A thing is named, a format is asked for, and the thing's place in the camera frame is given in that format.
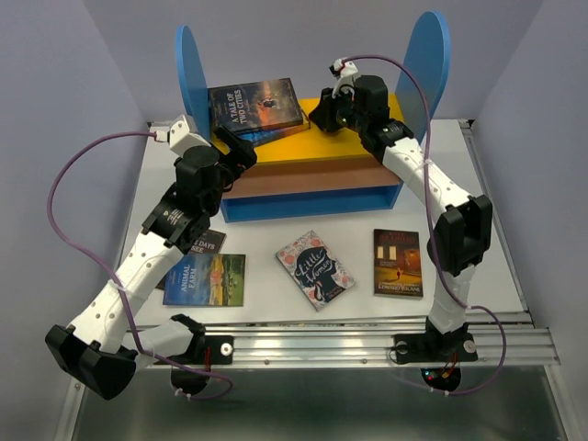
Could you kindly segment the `Jane Eyre blue book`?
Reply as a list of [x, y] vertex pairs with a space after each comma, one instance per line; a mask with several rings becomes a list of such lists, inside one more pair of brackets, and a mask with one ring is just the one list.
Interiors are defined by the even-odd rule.
[[278, 141], [289, 136], [301, 133], [311, 127], [309, 122], [297, 126], [274, 129], [274, 130], [260, 130], [252, 133], [241, 134], [240, 138], [249, 141], [254, 147], [259, 147], [273, 141]]

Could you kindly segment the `A Tale of Two Cities book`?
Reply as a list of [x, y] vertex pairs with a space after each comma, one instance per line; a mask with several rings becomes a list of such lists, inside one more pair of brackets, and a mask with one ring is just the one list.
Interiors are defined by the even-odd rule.
[[225, 85], [209, 90], [211, 130], [235, 134], [299, 126], [304, 117], [289, 78]]

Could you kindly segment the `Little Women book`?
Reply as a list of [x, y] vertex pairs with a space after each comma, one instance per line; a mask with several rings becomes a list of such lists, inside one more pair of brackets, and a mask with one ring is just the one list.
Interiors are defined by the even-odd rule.
[[279, 249], [276, 258], [316, 311], [326, 308], [356, 284], [315, 231], [308, 231]]

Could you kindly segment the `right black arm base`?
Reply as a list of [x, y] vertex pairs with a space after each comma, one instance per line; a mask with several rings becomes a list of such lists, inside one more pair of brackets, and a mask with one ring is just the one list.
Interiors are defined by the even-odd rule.
[[420, 364], [424, 385], [430, 390], [450, 395], [461, 381], [459, 363], [473, 363], [479, 359], [473, 337], [469, 333], [458, 336], [395, 334], [388, 351], [389, 360], [396, 365]]

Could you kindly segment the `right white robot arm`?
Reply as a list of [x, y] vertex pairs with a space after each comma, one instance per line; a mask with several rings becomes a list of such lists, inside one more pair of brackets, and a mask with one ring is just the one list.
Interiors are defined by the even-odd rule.
[[380, 77], [364, 75], [340, 88], [324, 88], [310, 120], [325, 133], [355, 132], [362, 147], [424, 204], [435, 294], [424, 333], [406, 347], [423, 347], [429, 356], [443, 358], [468, 338], [470, 284], [490, 247], [492, 203], [472, 196], [426, 158], [413, 132], [390, 116], [388, 98]]

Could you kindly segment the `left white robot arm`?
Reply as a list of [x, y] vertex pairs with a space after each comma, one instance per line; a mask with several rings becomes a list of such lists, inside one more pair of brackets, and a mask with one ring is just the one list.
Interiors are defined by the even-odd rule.
[[206, 348], [206, 330], [201, 323], [176, 314], [164, 324], [140, 332], [134, 321], [157, 283], [209, 228], [223, 194], [257, 162], [250, 141], [224, 127], [217, 128], [215, 134], [228, 147], [227, 153], [185, 123], [142, 134], [175, 154], [175, 182], [143, 222], [118, 269], [63, 233], [54, 219], [54, 197], [48, 197], [47, 216], [56, 234], [104, 269], [108, 281], [69, 324], [52, 326], [45, 343], [61, 370], [105, 400], [121, 394], [138, 370], [156, 362], [184, 371], [194, 380], [194, 386], [174, 388], [175, 394], [190, 401], [205, 399], [202, 391], [209, 379], [225, 382], [228, 390], [233, 387], [222, 374], [189, 366]]

